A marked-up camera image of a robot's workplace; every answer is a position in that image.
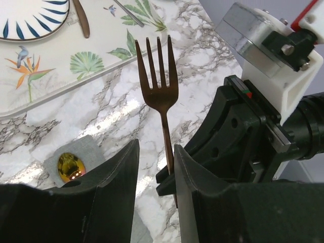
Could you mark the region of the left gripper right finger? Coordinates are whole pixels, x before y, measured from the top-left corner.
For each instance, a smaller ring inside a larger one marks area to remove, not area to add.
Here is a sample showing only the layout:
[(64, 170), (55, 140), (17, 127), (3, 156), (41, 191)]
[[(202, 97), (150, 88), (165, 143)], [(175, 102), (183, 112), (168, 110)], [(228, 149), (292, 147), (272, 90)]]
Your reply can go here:
[(174, 151), (182, 242), (237, 242), (229, 184), (198, 164), (181, 145)]

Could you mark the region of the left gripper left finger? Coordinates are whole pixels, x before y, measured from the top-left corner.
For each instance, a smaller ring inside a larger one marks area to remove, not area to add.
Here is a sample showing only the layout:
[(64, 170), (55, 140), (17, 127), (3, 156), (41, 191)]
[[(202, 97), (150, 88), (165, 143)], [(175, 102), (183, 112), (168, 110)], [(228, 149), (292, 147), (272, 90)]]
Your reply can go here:
[(139, 166), (139, 141), (60, 191), (64, 225), (61, 242), (130, 242)]

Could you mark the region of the iridescent gold spoon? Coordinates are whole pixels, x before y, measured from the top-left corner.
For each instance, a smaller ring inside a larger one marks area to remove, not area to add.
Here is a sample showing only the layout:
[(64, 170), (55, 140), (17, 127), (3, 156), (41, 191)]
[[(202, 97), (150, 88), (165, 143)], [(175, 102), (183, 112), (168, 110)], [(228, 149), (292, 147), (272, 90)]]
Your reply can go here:
[(65, 152), (58, 158), (58, 173), (64, 183), (68, 183), (86, 174), (86, 167), (76, 155)]

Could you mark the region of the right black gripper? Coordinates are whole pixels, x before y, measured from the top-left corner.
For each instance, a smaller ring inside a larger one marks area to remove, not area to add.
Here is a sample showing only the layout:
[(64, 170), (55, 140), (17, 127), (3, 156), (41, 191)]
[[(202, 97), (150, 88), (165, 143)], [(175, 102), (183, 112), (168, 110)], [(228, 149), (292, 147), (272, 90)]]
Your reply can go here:
[(269, 182), (279, 165), (300, 153), (280, 115), (250, 82), (224, 79), (186, 152), (226, 182)]

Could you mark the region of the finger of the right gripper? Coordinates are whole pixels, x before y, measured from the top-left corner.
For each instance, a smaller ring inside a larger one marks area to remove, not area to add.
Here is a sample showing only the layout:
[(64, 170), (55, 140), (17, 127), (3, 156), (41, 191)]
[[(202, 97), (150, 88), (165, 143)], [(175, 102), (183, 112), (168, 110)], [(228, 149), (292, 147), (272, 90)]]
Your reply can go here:
[(176, 194), (175, 175), (169, 174), (168, 168), (162, 168), (155, 176), (158, 184), (156, 192), (158, 196), (166, 196)]

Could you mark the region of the grey cloth napkin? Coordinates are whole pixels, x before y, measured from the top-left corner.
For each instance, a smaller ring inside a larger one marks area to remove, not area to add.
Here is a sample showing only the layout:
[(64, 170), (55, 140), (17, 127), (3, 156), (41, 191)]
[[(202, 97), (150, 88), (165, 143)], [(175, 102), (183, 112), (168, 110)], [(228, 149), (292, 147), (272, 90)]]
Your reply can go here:
[(101, 148), (86, 135), (58, 148), (44, 161), (44, 168), (55, 186), (62, 187), (104, 162)]

